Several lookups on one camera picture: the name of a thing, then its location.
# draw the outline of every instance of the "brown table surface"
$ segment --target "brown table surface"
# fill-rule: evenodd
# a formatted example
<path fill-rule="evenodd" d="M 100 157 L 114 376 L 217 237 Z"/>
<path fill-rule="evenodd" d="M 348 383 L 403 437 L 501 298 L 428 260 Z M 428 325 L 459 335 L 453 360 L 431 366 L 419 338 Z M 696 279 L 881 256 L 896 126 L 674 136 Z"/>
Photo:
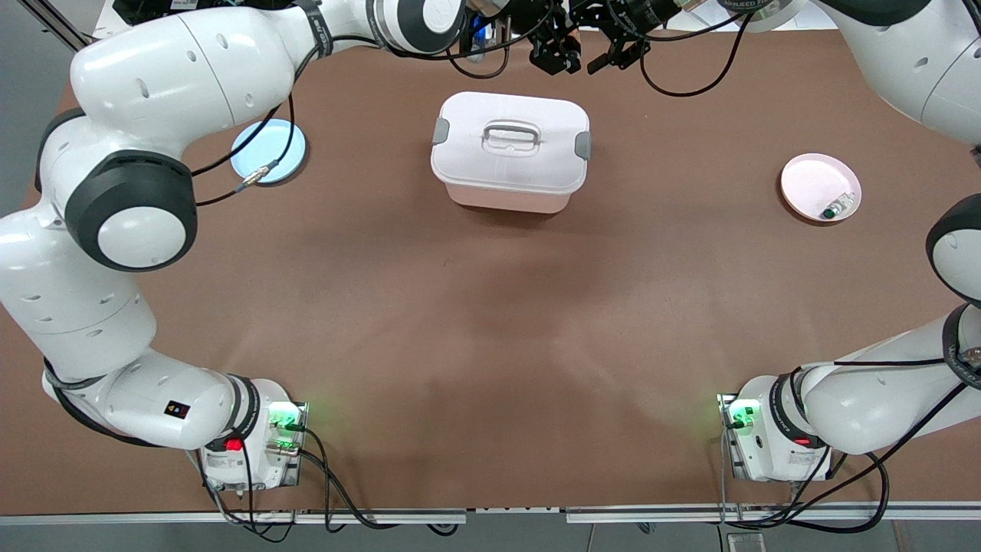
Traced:
<path fill-rule="evenodd" d="M 586 37 L 588 58 L 605 48 Z M 650 70 L 697 87 L 731 40 L 655 44 Z M 717 502 L 716 393 L 957 304 L 923 244 L 981 175 L 966 146 L 881 101 L 836 32 L 751 35 L 726 81 L 693 99 L 658 95 L 637 68 L 550 78 L 525 55 L 489 82 L 375 51 L 311 65 L 295 91 L 302 175 L 203 208 L 188 256 L 139 277 L 154 347 L 309 401 L 362 506 Z M 594 158 L 564 211 L 449 199 L 430 137 L 466 89 L 586 109 Z M 236 132 L 194 145 L 188 165 Z M 852 219 L 818 228 L 781 205 L 780 169 L 808 151 L 861 179 Z M 199 197 L 235 182 L 223 167 Z M 182 452 L 118 444 L 65 415 L 41 391 L 38 352 L 6 313 L 0 324 L 0 514 L 212 510 Z M 910 444 L 890 461 L 893 499 L 981 498 L 981 474 L 964 468 L 979 427 Z M 319 481 L 306 472 L 259 506 L 317 508 Z M 876 486 L 840 498 L 871 500 Z M 739 482 L 730 500 L 787 493 Z"/>

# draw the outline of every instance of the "gray floor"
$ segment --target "gray floor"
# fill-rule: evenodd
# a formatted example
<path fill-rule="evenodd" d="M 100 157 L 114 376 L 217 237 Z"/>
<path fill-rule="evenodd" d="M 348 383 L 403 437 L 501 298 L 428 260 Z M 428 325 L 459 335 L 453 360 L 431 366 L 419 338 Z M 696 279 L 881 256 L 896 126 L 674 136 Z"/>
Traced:
<path fill-rule="evenodd" d="M 72 22 L 91 32 L 101 0 L 57 0 Z M 19 4 L 0 0 L 0 215 L 15 210 L 33 172 L 37 142 L 61 96 L 71 52 Z M 290 549 L 354 551 L 551 552 L 587 550 L 590 527 L 568 525 L 557 515 L 471 515 L 451 538 L 439 538 L 424 527 L 407 526 L 375 532 L 349 527 L 337 535 L 316 526 L 297 527 Z M 765 534 L 771 552 L 960 552 L 981 548 L 978 523 L 883 523 L 861 535 L 839 536 L 804 529 L 777 528 Z M 119 524 L 0 526 L 5 552 L 140 550 L 269 550 L 244 530 L 222 524 Z M 707 524 L 663 524 L 644 535 L 632 524 L 598 525 L 592 550 L 719 550 L 715 528 Z"/>

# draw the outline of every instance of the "cable connector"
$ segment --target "cable connector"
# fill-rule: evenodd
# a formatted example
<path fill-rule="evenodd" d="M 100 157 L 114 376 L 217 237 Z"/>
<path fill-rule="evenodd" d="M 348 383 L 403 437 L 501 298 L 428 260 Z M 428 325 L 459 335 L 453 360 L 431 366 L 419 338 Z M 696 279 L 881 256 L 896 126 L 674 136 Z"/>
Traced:
<path fill-rule="evenodd" d="M 270 161 L 269 163 L 266 163 L 265 165 L 252 171 L 247 177 L 242 179 L 241 184 L 235 187 L 235 193 L 242 192 L 246 188 L 258 184 L 260 180 L 266 178 L 266 176 L 269 175 L 269 173 L 279 164 L 280 162 L 274 159 L 273 161 Z"/>

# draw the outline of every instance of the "small glass vial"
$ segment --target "small glass vial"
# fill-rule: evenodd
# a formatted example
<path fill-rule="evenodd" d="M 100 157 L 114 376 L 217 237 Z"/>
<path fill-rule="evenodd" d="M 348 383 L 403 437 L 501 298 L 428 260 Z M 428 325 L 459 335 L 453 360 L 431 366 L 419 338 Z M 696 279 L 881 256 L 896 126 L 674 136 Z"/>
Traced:
<path fill-rule="evenodd" d="M 825 220 L 836 218 L 848 210 L 853 203 L 855 203 L 854 192 L 842 193 L 837 199 L 832 201 L 830 205 L 821 211 L 821 218 Z"/>

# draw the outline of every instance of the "metal bar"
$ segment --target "metal bar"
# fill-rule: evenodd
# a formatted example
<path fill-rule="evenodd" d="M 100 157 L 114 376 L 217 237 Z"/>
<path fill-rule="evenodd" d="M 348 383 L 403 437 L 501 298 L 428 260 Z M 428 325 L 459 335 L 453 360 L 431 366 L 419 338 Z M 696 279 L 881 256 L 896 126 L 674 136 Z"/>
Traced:
<path fill-rule="evenodd" d="M 727 508 L 728 521 L 760 520 L 785 508 L 782 504 L 737 504 L 739 512 Z M 866 520 L 875 511 L 875 502 L 839 502 L 815 505 L 798 520 Z M 566 508 L 569 524 L 683 523 L 723 520 L 717 504 L 676 504 L 665 506 L 604 506 Z M 887 520 L 981 521 L 981 502 L 890 502 Z"/>
<path fill-rule="evenodd" d="M 73 52 L 78 52 L 91 42 L 48 0 L 17 1 Z"/>
<path fill-rule="evenodd" d="M 323 514 L 294 512 L 256 513 L 257 522 L 289 522 L 297 524 L 322 524 Z M 368 519 L 380 524 L 466 524 L 467 511 L 459 509 L 436 510 L 377 510 L 364 513 Z M 4 525 L 67 525 L 67 524 L 212 524 L 225 523 L 218 512 L 159 512 L 146 514 L 65 514 L 60 516 L 0 516 Z M 331 512 L 331 524 L 358 524 L 354 516 L 345 512 Z"/>

